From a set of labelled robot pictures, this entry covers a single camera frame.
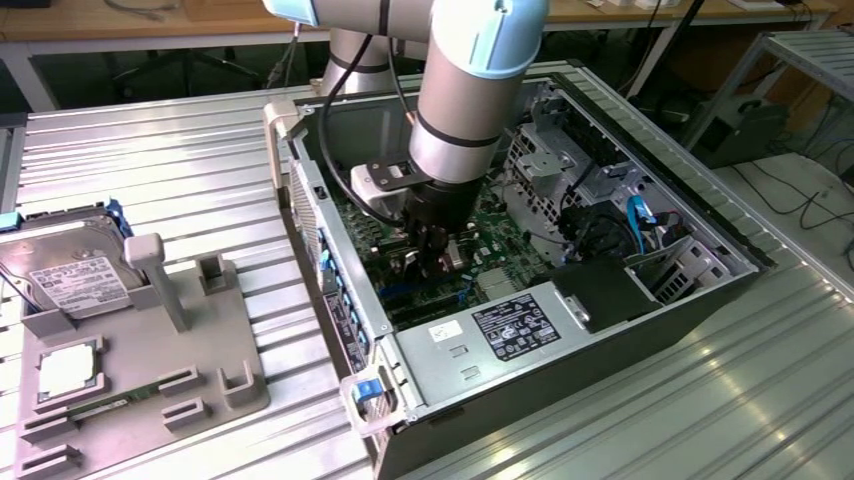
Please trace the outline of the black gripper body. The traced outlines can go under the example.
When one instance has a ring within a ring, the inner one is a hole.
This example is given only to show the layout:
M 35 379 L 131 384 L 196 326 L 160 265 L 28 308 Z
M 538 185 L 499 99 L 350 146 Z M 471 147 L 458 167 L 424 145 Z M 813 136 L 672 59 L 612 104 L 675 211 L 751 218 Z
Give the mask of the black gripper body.
M 414 185 L 404 201 L 404 227 L 416 234 L 423 227 L 458 233 L 472 215 L 480 181 L 462 184 L 431 181 Z

